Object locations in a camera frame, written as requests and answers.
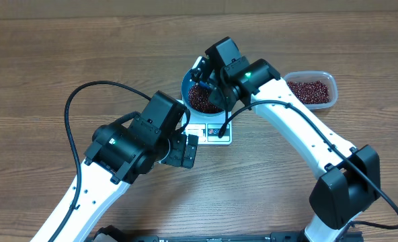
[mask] plastic container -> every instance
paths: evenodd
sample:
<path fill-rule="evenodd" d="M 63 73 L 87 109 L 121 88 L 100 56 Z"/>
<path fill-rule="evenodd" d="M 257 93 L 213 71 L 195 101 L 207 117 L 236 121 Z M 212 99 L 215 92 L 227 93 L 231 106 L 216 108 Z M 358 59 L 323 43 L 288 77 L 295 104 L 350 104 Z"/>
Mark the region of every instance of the plastic container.
<path fill-rule="evenodd" d="M 183 78 L 183 82 L 181 83 L 181 96 L 182 96 L 184 105 L 186 105 L 186 107 L 191 111 L 191 113 L 196 116 L 202 116 L 202 117 L 215 117 L 215 116 L 224 114 L 225 113 L 224 111 L 216 113 L 216 114 L 205 114 L 203 112 L 199 112 L 199 111 L 195 110 L 194 108 L 192 108 L 190 106 L 190 103 L 188 101 L 188 92 L 189 92 L 190 88 L 192 88 L 193 85 L 195 84 L 194 81 L 190 81 L 190 77 L 191 77 L 190 72 L 187 72 Z"/>
<path fill-rule="evenodd" d="M 321 81 L 325 84 L 329 90 L 330 102 L 326 104 L 305 104 L 310 110 L 318 110 L 323 108 L 332 107 L 338 99 L 338 90 L 336 87 L 335 79 L 327 72 L 324 71 L 297 71 L 289 73 L 284 77 L 287 82 L 291 81 L 294 83 L 312 83 L 315 81 Z"/>

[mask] black joint housing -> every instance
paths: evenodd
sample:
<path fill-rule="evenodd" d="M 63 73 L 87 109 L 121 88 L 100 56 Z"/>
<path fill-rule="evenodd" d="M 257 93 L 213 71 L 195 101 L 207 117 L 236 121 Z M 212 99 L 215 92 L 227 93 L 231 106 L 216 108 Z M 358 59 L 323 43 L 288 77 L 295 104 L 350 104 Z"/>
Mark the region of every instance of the black joint housing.
<path fill-rule="evenodd" d="M 380 187 L 380 159 L 369 145 L 353 153 L 348 160 Z M 348 221 L 365 211 L 380 196 L 344 162 L 326 167 L 315 184 L 309 202 L 315 214 L 331 229 L 340 229 Z"/>
<path fill-rule="evenodd" d="M 217 86 L 208 98 L 215 106 L 231 111 L 238 100 L 245 106 L 251 103 L 251 95 L 258 94 L 259 88 L 272 79 L 281 78 L 279 72 L 266 60 L 259 59 L 250 64 L 239 52 L 237 45 L 230 37 L 223 38 L 205 51 L 209 65 L 204 65 L 206 73 L 199 74 L 192 69 L 192 79 Z"/>
<path fill-rule="evenodd" d="M 168 140 L 183 138 L 175 128 L 185 110 L 183 104 L 158 91 L 142 114 L 133 112 L 109 125 L 100 126 L 94 132 L 93 142 L 85 152 L 86 164 L 100 164 L 112 173 L 111 182 L 115 184 L 120 181 L 132 184 L 168 152 Z M 124 127 L 122 123 L 131 118 L 130 126 Z M 186 147 L 184 137 L 181 158 Z"/>

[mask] kidney beans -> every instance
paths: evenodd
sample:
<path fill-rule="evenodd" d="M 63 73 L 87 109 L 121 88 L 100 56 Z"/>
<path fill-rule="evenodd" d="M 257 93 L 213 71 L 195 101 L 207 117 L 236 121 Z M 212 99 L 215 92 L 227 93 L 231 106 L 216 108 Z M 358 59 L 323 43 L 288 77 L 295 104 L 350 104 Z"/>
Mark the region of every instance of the kidney beans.
<path fill-rule="evenodd" d="M 188 102 L 190 106 L 196 111 L 205 114 L 216 114 L 222 110 L 208 101 L 211 95 L 211 90 L 200 85 L 194 85 L 188 91 Z"/>
<path fill-rule="evenodd" d="M 287 85 L 303 104 L 326 104 L 330 102 L 329 90 L 321 81 L 312 83 L 294 83 L 289 81 Z"/>

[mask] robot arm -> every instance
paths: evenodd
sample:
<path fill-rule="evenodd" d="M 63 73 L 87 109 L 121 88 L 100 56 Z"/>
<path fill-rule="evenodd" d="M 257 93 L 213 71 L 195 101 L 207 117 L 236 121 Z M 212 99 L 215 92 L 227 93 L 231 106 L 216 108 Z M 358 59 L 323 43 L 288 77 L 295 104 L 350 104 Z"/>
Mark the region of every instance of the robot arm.
<path fill-rule="evenodd" d="M 205 53 L 207 58 L 200 57 L 190 70 L 192 81 L 209 86 L 209 101 L 226 112 L 237 101 L 245 104 L 223 124 L 219 136 L 223 135 L 225 124 L 246 109 L 253 108 L 274 125 L 317 179 L 309 199 L 316 215 L 302 239 L 335 241 L 348 223 L 382 194 L 375 150 L 368 145 L 358 150 L 326 127 L 294 96 L 270 63 L 260 59 L 250 64 L 229 37 Z"/>
<path fill-rule="evenodd" d="M 154 162 L 192 168 L 198 137 L 182 134 L 185 127 L 175 129 L 183 114 L 190 115 L 184 105 L 158 91 L 142 113 L 133 112 L 100 126 L 81 164 L 82 187 L 76 187 L 75 177 L 32 241 L 50 241 L 78 189 L 75 209 L 54 241 L 84 241 L 104 212 L 140 174 L 148 173 Z M 124 127 L 122 124 L 129 120 L 130 126 Z"/>
<path fill-rule="evenodd" d="M 309 111 L 291 92 L 283 78 L 271 80 L 260 87 L 257 95 L 252 95 L 252 102 L 263 100 L 280 100 L 291 103 L 294 107 L 302 111 L 314 124 L 324 133 L 324 135 L 335 144 L 338 149 L 346 156 L 352 155 L 350 149 L 354 145 L 337 135 L 320 121 L 311 111 Z M 329 164 L 338 166 L 342 160 L 334 152 L 329 151 L 329 146 L 311 128 L 311 126 L 296 112 L 285 108 L 282 105 L 262 104 L 253 107 L 254 112 L 265 118 L 270 124 L 284 136 L 287 141 L 298 151 L 301 157 L 307 162 L 316 179 L 327 173 Z M 305 228 L 305 237 L 311 242 L 335 241 L 344 232 L 344 225 L 340 229 L 329 228 L 316 214 Z"/>

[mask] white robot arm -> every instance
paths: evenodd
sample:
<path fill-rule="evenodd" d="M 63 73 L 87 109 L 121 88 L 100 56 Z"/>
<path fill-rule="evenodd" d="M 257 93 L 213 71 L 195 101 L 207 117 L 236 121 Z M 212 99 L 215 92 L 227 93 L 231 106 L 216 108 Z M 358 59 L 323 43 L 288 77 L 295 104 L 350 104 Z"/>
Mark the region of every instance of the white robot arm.
<path fill-rule="evenodd" d="M 280 100 L 290 103 L 302 111 L 322 133 L 346 156 L 352 155 L 350 149 L 354 145 L 337 135 L 320 121 L 311 111 L 309 111 L 288 88 L 283 78 L 271 80 L 259 88 L 257 95 L 252 95 L 252 102 L 263 100 Z M 270 124 L 287 139 L 287 141 L 298 151 L 301 157 L 307 162 L 313 175 L 319 179 L 324 173 L 328 164 L 337 166 L 341 163 L 341 158 L 334 152 L 329 152 L 329 146 L 311 128 L 305 119 L 290 108 L 285 108 L 277 104 L 262 104 L 253 107 L 254 112 L 265 118 Z M 315 215 L 312 221 L 305 228 L 305 236 L 311 242 L 335 241 L 343 233 L 345 227 L 341 229 L 331 229 L 325 225 L 320 218 Z"/>
<path fill-rule="evenodd" d="M 54 241 L 84 241 L 106 210 L 130 186 L 125 181 L 118 184 L 112 183 L 110 181 L 112 174 L 94 162 L 86 165 L 83 161 L 81 164 L 81 173 L 83 185 L 77 207 Z M 72 203 L 75 190 L 77 189 L 76 185 L 77 177 L 75 176 L 67 193 L 63 196 L 54 211 L 52 211 L 38 233 L 33 237 L 32 242 L 50 240 Z"/>

